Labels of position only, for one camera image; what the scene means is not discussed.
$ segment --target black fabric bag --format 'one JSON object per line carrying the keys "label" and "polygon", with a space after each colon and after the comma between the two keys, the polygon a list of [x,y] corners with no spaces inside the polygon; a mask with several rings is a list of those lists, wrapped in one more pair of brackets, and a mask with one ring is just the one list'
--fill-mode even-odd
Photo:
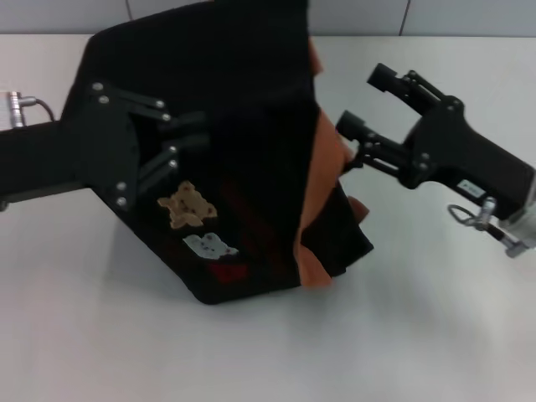
{"label": "black fabric bag", "polygon": [[[63,118],[96,80],[163,99],[173,116],[209,117],[207,152],[181,154],[177,177],[133,210],[114,209],[203,303],[300,285],[293,244],[319,114],[307,44],[307,2],[289,0],[199,3],[107,29],[86,47]],[[163,139],[137,131],[142,161],[154,157]],[[185,182],[218,217],[172,229],[157,200]],[[208,234],[238,253],[211,260],[184,241]],[[331,276],[372,249],[340,186],[302,243]]]}

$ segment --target silver bolt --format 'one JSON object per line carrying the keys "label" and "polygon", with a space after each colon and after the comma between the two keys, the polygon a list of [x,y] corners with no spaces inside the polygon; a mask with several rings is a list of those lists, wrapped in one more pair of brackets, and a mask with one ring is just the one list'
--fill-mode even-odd
{"label": "silver bolt", "polygon": [[125,197],[119,197],[116,201],[116,204],[120,207],[124,207],[126,205],[126,198]]}
{"label": "silver bolt", "polygon": [[480,214],[475,219],[475,228],[483,232],[489,226],[495,210],[497,209],[497,200],[494,197],[487,197],[482,204]]}

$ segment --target red patch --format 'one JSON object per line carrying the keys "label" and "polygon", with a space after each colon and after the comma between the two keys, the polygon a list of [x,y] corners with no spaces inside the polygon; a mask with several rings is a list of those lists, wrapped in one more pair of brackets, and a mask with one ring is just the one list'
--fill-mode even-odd
{"label": "red patch", "polygon": [[209,269],[218,279],[218,282],[225,285],[243,281],[248,277],[248,266],[246,264],[209,264]]}
{"label": "red patch", "polygon": [[[253,239],[256,239],[256,244],[260,245],[260,253],[266,256],[270,262],[271,268],[275,276],[288,276],[289,266],[285,263],[281,252],[281,244],[279,236],[272,227],[263,220],[262,216],[253,210],[253,207],[243,198],[238,190],[238,186],[232,179],[226,179],[220,187],[221,195],[229,203],[229,206],[237,214],[240,222],[253,232]],[[248,241],[245,243],[246,248],[255,253],[255,243]]]}

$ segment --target metal screw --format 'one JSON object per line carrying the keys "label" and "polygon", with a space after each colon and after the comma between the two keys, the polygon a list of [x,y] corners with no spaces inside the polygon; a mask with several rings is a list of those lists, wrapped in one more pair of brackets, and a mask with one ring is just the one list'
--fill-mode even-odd
{"label": "metal screw", "polygon": [[116,204],[120,207],[126,206],[126,198],[125,197],[119,197],[116,201]]}

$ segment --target white table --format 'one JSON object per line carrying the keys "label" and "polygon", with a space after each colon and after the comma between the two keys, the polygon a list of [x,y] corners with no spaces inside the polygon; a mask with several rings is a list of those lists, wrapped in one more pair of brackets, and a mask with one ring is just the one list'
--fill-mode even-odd
{"label": "white table", "polygon": [[[86,36],[0,36],[0,90],[60,112]],[[317,39],[318,96],[401,141],[416,114],[366,85],[378,62],[466,102],[481,133],[536,165],[536,39]],[[31,110],[29,122],[43,120]],[[343,180],[376,251],[325,291],[206,307],[89,190],[0,214],[0,400],[529,402],[536,253],[455,224],[439,185]]]}

